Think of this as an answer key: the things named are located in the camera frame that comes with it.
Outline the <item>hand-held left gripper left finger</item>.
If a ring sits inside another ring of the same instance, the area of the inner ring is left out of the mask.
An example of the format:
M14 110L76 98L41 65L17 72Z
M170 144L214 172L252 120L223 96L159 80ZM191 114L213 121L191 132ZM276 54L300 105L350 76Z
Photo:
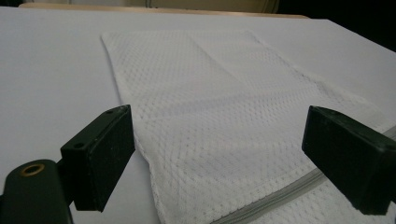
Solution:
M61 147L66 200L78 211L102 212L133 153L131 107L103 112Z

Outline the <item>white mesh laundry bag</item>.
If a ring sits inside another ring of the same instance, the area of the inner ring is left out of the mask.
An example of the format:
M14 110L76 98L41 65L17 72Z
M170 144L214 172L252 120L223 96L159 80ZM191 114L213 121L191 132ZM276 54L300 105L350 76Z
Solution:
M289 63L249 31L102 36L162 224L395 224L366 216L305 156L310 106L377 131L365 99Z

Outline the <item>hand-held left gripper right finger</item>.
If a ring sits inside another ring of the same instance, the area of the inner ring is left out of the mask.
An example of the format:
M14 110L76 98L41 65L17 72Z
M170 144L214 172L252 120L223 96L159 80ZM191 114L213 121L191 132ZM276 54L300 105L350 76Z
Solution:
M338 111L308 109L304 154L364 215L396 203L396 141Z

